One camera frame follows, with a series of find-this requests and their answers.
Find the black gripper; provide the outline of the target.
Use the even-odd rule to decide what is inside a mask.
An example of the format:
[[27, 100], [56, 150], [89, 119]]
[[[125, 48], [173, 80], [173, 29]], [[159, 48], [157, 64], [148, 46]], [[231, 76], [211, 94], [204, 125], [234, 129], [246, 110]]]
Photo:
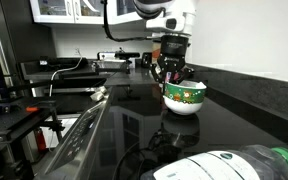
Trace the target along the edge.
[[195, 70], [185, 67], [185, 55], [188, 47], [188, 38], [182, 36], [164, 35], [161, 37], [160, 55], [157, 64], [160, 72], [157, 72], [156, 64], [150, 65], [153, 79], [161, 85], [161, 92], [165, 93], [165, 81], [168, 72], [171, 73], [170, 82], [180, 84], [191, 77]]

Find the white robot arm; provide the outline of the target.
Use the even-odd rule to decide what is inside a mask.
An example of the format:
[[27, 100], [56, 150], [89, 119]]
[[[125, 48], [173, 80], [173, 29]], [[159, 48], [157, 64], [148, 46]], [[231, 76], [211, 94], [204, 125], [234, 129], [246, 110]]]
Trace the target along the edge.
[[196, 17], [194, 0], [133, 0], [137, 14], [146, 20], [146, 28], [160, 39], [157, 62], [151, 74], [165, 92], [166, 84], [179, 84], [190, 75], [185, 55]]

